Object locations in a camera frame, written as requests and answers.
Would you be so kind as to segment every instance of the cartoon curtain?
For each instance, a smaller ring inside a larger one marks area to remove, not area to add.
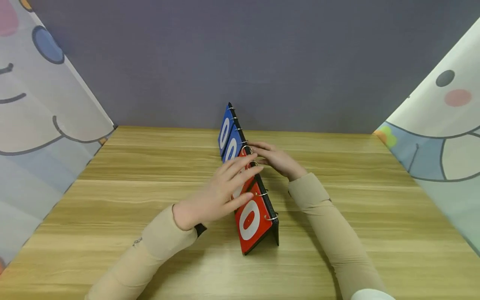
[[[480,21],[375,132],[480,255]]]
[[[0,272],[113,131],[26,0],[0,0]]]

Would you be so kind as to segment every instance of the wood grain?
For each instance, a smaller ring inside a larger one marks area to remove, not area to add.
[[[220,166],[217,134],[119,127],[0,276],[0,299],[82,299],[162,208]],[[396,299],[478,299],[478,257],[375,136],[245,135],[319,177]],[[287,181],[269,168],[262,177],[279,212],[280,247],[268,237],[242,256],[228,216],[161,267],[141,299],[339,298]]]

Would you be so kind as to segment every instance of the cartoon mouth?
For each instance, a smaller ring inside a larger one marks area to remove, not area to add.
[[[13,64],[9,63],[6,68],[0,69],[0,75],[5,74],[5,73],[9,73],[12,70],[13,70]],[[13,102],[13,101],[20,100],[23,97],[25,97],[26,95],[27,94],[25,94],[25,93],[21,93],[21,94],[16,95],[15,97],[12,97],[12,98],[0,99],[0,104],[10,103],[10,102]]]
[[[82,140],[79,140],[79,139],[75,139],[71,136],[69,136],[68,134],[64,133],[63,130],[60,128],[59,126],[59,123],[58,123],[58,120],[57,120],[57,116],[53,116],[52,117],[52,122],[53,122],[53,126],[55,126],[55,129],[58,131],[58,133],[60,133],[61,136],[71,140],[71,141],[74,141],[74,142],[79,142],[79,143],[83,143],[83,144],[87,144],[87,143],[93,143],[93,142],[97,142],[99,141],[99,139],[96,139],[96,140],[91,140],[91,141],[82,141]]]

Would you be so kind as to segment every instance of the arm sleeve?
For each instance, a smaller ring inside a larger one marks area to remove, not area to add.
[[[317,177],[309,173],[294,180],[288,191],[306,214],[334,268],[343,299],[350,300],[353,294],[363,289],[385,291],[357,234],[332,204]]]
[[[137,299],[167,259],[193,244],[197,232],[179,229],[172,207],[145,227],[142,237],[92,286],[85,300]]]

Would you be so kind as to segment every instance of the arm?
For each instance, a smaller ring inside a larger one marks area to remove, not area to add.
[[[367,288],[385,292],[385,286],[357,234],[332,204],[317,177],[312,173],[304,175],[291,181],[288,189],[306,214],[335,270],[343,299],[351,299],[355,292]]]
[[[343,299],[375,299],[375,296],[379,300],[393,299],[384,293],[382,280],[357,234],[332,204],[317,177],[272,145],[263,142],[249,144],[254,152],[264,157],[258,160],[259,163],[272,166],[290,181],[289,193],[307,216],[334,268]]]
[[[263,169],[253,167],[239,173],[256,157],[227,161],[197,193],[158,214],[142,237],[91,287],[85,300],[137,299],[167,259],[195,242],[196,224],[220,219],[253,197],[248,192],[230,201],[239,186]]]

